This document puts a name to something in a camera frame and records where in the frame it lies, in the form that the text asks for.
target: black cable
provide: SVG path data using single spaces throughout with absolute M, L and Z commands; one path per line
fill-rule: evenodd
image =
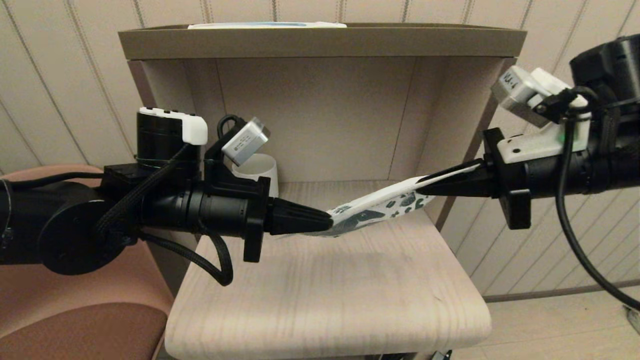
M 564 146 L 560 162 L 561 171 L 556 191 L 556 209 L 558 218 L 560 219 L 560 225 L 562 226 L 564 235 L 566 236 L 566 239 L 569 243 L 569 246 L 573 250 L 575 257 L 578 258 L 578 261 L 587 271 L 587 273 L 613 297 L 620 300 L 628 307 L 631 307 L 635 310 L 640 310 L 640 302 L 620 291 L 617 287 L 615 287 L 607 279 L 605 279 L 600 272 L 598 272 L 595 266 L 593 266 L 593 264 L 587 258 L 587 255 L 585 255 L 582 247 L 580 246 L 580 243 L 578 243 L 578 240 L 573 233 L 573 229 L 571 228 L 571 223 L 569 221 L 569 217 L 566 214 L 566 208 L 564 206 L 564 192 L 566 190 L 566 180 L 569 173 L 569 165 L 571 163 L 574 133 L 575 123 L 567 122 L 564 125 Z
M 218 253 L 218 260 L 220 261 L 220 270 L 226 280 L 226 284 L 220 282 L 222 286 L 229 285 L 234 280 L 234 267 L 231 262 L 231 254 L 229 254 L 229 249 L 227 248 L 227 243 L 225 240 L 216 232 L 212 231 L 208 226 L 206 226 L 202 219 L 198 219 L 200 223 L 200 228 L 204 231 L 205 235 L 207 235 L 213 245 L 216 247 L 216 252 Z
M 9 203 L 9 214 L 6 216 L 6 223 L 2 234 L 0 234 L 0 250 L 3 250 L 6 247 L 6 242 L 13 238 L 13 229 L 11 228 L 11 217 L 13 215 L 13 186 L 12 182 L 7 179 L 0 179 L 0 181 L 4 184 L 7 202 Z
M 70 179 L 102 179 L 104 174 L 102 172 L 65 172 L 62 174 L 41 177 L 40 179 L 25 180 L 25 181 L 12 181 L 13 189 L 15 190 L 27 190 L 32 188 L 39 188 L 41 186 L 58 183 L 64 180 Z
M 220 121 L 218 121 L 218 139 L 222 139 L 222 136 L 225 134 L 223 127 L 227 122 L 231 120 L 236 123 L 238 117 L 235 115 L 225 115 L 224 117 L 222 117 L 222 119 L 220 119 Z
M 217 234 L 212 234 L 212 235 L 213 236 L 210 235 L 211 240 L 215 238 L 219 238 L 222 244 L 224 244 L 224 240 L 222 240 L 222 238 L 220 238 L 219 235 Z M 182 246 L 173 241 L 163 239 L 158 236 L 154 236 L 147 233 L 140 233 L 140 238 L 150 243 L 154 243 L 160 247 L 164 247 L 165 249 L 173 251 L 174 253 L 188 259 L 192 263 L 202 268 L 202 270 L 209 273 L 209 275 L 211 275 L 211 277 L 213 277 L 216 281 L 218 281 L 222 286 L 229 285 L 234 279 L 233 270 L 230 267 L 228 268 L 228 270 L 225 269 L 225 265 L 223 265 L 222 263 L 222 258 L 220 258 L 220 265 L 221 265 L 220 267 L 222 268 L 222 270 L 219 270 L 212 263 L 210 263 L 209 260 L 203 258 L 197 252 L 189 249 L 188 247 Z M 216 245 L 216 250 L 218 250 L 218 255 L 219 255 L 220 249 L 218 248 L 218 245 Z
M 133 206 L 139 203 L 142 198 L 151 190 L 155 185 L 160 183 L 175 167 L 178 165 L 178 159 L 184 154 L 187 149 L 192 145 L 185 143 L 184 146 L 175 154 L 166 164 L 160 169 L 156 170 L 148 178 L 144 179 L 127 195 L 124 195 L 109 211 L 107 211 L 98 222 L 95 224 L 95 232 L 99 236 L 106 236 L 106 231 L 111 225 L 113 225 L 120 217 L 124 216 Z

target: floor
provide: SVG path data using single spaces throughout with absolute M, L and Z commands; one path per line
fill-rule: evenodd
M 624 292 L 640 298 L 640 286 Z M 622 305 L 603 291 L 498 302 L 489 304 L 489 310 L 491 336 L 474 347 L 454 350 L 451 360 L 640 358 L 640 335 Z

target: small white device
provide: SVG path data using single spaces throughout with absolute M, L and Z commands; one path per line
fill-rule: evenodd
M 544 98 L 557 95 L 566 88 L 571 87 L 541 68 L 528 73 L 517 66 L 510 67 L 493 84 L 491 90 L 500 106 L 530 124 L 542 127 L 538 133 L 515 136 L 499 142 L 498 150 L 505 163 L 519 163 L 562 153 L 564 125 L 555 124 L 538 115 L 536 107 Z M 587 100 L 578 95 L 570 106 L 578 108 L 587 104 Z M 591 113 L 581 114 L 579 118 L 583 121 L 576 126 L 574 152 L 586 149 L 589 140 L 591 122 L 587 120 L 591 118 Z

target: label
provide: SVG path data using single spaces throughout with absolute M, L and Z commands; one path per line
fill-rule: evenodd
M 520 84 L 520 78 L 509 69 L 500 77 L 500 82 L 505 88 L 513 90 Z
M 251 136 L 251 134 L 246 134 L 242 136 L 240 139 L 236 140 L 236 144 L 234 146 L 235 151 L 240 151 L 246 144 L 252 141 L 255 136 Z

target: wooden shelf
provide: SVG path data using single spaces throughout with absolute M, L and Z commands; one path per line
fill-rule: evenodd
M 329 208 L 388 181 L 285 183 L 285 199 Z M 486 304 L 423 211 L 340 238 L 265 236 L 260 263 L 227 239 L 234 282 L 191 265 L 166 330 L 189 359 L 292 359 L 466 347 L 491 329 Z M 198 253 L 216 259 L 208 238 Z
M 520 54 L 526 31 L 450 24 L 347 24 L 347 28 L 121 31 L 129 60 Z

